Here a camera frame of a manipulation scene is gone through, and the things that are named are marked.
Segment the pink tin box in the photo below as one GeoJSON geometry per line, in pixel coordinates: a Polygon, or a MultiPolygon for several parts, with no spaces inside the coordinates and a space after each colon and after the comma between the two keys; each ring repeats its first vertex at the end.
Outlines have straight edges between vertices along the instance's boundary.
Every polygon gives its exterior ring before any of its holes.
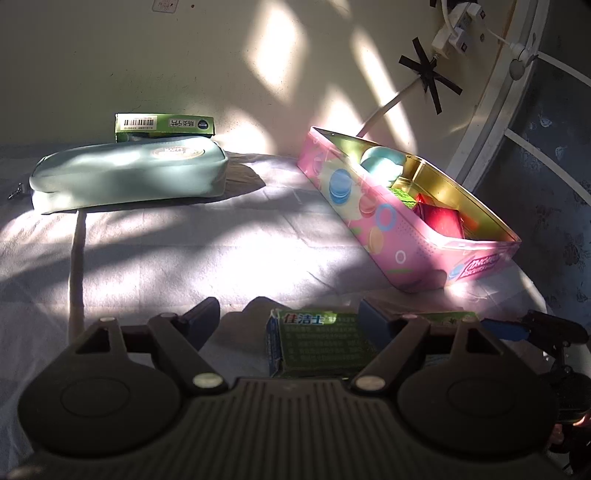
{"type": "Polygon", "coordinates": [[[392,285],[407,292],[432,290],[489,275],[509,263],[521,240],[500,218],[427,160],[406,154],[393,187],[459,210],[466,239],[437,233],[359,165],[363,152],[376,145],[312,127],[298,166],[392,285]]]}

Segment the green box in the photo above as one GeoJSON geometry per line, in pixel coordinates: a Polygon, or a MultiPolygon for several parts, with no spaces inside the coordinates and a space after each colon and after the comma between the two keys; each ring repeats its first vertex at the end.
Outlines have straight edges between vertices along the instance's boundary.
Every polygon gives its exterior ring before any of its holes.
{"type": "Polygon", "coordinates": [[[272,377],[352,377],[376,351],[355,313],[275,309],[267,321],[272,377]]]}
{"type": "Polygon", "coordinates": [[[474,312],[461,310],[459,312],[430,312],[417,313],[435,325],[454,326],[460,322],[478,322],[478,315],[474,312]]]}
{"type": "Polygon", "coordinates": [[[211,138],[215,133],[211,116],[171,113],[118,113],[115,115],[115,141],[117,142],[186,135],[211,138]]]}
{"type": "Polygon", "coordinates": [[[417,204],[417,201],[414,198],[412,198],[408,193],[406,193],[403,189],[395,189],[393,187],[390,187],[388,190],[395,194],[396,197],[398,197],[398,199],[411,210],[417,204]]]}

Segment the red package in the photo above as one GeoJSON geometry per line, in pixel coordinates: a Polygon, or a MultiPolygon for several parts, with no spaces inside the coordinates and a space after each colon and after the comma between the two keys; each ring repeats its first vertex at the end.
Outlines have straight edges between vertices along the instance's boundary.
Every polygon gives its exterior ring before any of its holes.
{"type": "Polygon", "coordinates": [[[435,205],[435,202],[429,195],[423,195],[422,193],[417,194],[415,198],[417,203],[425,203],[426,205],[435,205]]]}
{"type": "Polygon", "coordinates": [[[464,238],[462,220],[458,210],[417,203],[413,212],[437,233],[452,238],[464,238]]]}

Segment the barcode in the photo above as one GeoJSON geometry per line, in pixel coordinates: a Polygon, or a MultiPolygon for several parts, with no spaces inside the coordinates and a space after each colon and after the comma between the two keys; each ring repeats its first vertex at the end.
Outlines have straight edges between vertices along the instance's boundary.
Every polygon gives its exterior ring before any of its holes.
{"type": "Polygon", "coordinates": [[[123,125],[126,126],[131,126],[131,127],[151,127],[154,124],[154,120],[152,120],[151,118],[132,118],[131,120],[125,120],[123,122],[123,125]]]}
{"type": "Polygon", "coordinates": [[[157,115],[137,115],[120,113],[119,130],[156,130],[157,115]]]}

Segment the bed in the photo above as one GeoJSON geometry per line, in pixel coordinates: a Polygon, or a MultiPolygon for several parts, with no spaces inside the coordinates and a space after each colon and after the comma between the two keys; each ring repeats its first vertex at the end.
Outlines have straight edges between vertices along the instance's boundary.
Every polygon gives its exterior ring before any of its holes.
{"type": "MultiPolygon", "coordinates": [[[[445,290],[394,289],[293,158],[229,154],[218,199],[47,216],[30,197],[6,200],[41,157],[69,147],[0,150],[0,475],[31,452],[16,415],[23,388],[102,316],[142,323],[215,296],[222,321],[201,353],[231,382],[268,374],[264,326],[277,303],[355,310],[371,296],[406,311],[465,309],[501,320],[545,311],[516,265],[445,290]]],[[[515,347],[543,369],[539,352],[515,347]]]]}

